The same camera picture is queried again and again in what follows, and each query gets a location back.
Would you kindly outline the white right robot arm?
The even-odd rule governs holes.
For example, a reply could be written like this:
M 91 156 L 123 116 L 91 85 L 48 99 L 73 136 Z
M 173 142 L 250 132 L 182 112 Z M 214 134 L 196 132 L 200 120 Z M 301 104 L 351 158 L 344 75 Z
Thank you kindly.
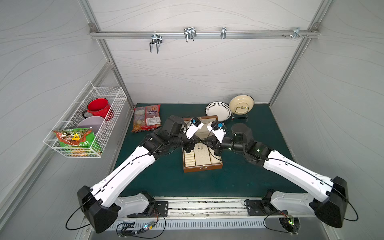
M 221 156 L 223 151 L 240 154 L 248 163 L 278 174 L 305 190 L 304 194 L 267 191 L 259 203 L 259 209 L 265 214 L 294 211 L 312 214 L 334 228 L 343 226 L 349 204 L 348 185 L 344 179 L 317 174 L 255 141 L 252 130 L 243 123 L 232 126 L 231 138 L 225 136 L 223 123 L 208 123 L 207 129 L 211 136 L 202 142 L 213 150 L 214 156 Z

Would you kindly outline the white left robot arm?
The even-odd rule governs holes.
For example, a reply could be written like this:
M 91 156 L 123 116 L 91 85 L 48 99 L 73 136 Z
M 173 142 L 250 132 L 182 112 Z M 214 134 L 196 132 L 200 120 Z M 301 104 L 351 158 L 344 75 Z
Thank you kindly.
M 203 125 L 197 117 L 185 123 L 178 116 L 170 116 L 164 126 L 146 135 L 131 155 L 111 174 L 92 187 L 81 187 L 77 192 L 79 209 L 95 232 L 104 232 L 118 218 L 144 213 L 154 203 L 150 195 L 137 194 L 120 203 L 120 193 L 143 170 L 167 155 L 170 150 L 183 148 L 185 152 L 191 152 L 200 142 L 196 132 Z

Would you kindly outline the brown jewelry box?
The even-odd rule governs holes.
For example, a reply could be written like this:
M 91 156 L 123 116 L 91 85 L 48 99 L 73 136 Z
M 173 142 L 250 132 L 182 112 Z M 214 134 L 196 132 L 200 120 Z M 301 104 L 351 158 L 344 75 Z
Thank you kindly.
M 212 136 L 207 126 L 209 123 L 218 120 L 218 116 L 199 117 L 204 124 L 203 127 L 195 133 L 200 139 Z M 190 153 L 183 151 L 183 170 L 184 173 L 200 172 L 208 170 L 217 170 L 223 168 L 221 157 L 214 156 L 214 151 L 202 143 L 195 145 Z

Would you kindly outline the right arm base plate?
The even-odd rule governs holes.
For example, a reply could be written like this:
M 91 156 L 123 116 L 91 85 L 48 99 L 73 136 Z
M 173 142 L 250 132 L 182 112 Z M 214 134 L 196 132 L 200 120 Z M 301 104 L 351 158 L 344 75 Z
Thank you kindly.
M 278 210 L 267 200 L 244 200 L 249 216 L 267 216 L 276 213 Z

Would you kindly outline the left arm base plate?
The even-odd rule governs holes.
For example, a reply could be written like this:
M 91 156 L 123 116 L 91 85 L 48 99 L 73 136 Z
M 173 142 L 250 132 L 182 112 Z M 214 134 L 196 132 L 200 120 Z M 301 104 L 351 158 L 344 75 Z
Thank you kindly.
M 160 214 L 163 217 L 168 216 L 169 202 L 168 201 L 156 201 L 150 203 L 143 213 L 136 213 L 128 215 L 128 218 L 154 218 L 155 214 Z

